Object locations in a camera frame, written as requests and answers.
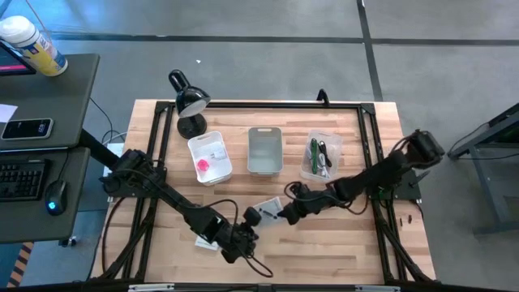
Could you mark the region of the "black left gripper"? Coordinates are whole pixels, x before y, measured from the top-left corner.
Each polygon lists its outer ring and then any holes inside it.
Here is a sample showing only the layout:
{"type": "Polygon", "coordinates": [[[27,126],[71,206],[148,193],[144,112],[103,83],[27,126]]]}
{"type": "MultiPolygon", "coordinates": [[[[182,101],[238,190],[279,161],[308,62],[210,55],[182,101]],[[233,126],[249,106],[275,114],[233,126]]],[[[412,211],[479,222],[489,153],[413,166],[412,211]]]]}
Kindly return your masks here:
{"type": "Polygon", "coordinates": [[[233,264],[239,257],[247,258],[252,256],[255,250],[255,241],[259,235],[253,230],[260,221],[260,213],[252,207],[248,207],[243,214],[244,222],[233,223],[224,232],[221,248],[225,261],[233,264]]]}

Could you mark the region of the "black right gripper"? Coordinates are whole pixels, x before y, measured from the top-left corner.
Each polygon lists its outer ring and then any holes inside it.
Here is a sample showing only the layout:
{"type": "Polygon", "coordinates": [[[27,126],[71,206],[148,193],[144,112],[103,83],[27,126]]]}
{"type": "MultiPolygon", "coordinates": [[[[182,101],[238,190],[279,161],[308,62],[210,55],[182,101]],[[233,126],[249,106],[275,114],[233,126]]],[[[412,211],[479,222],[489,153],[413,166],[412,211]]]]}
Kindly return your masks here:
{"type": "Polygon", "coordinates": [[[295,225],[301,218],[309,214],[319,214],[322,210],[335,205],[331,195],[323,191],[308,191],[306,189],[291,189],[292,201],[286,204],[277,214],[287,220],[289,225],[295,225]]]}

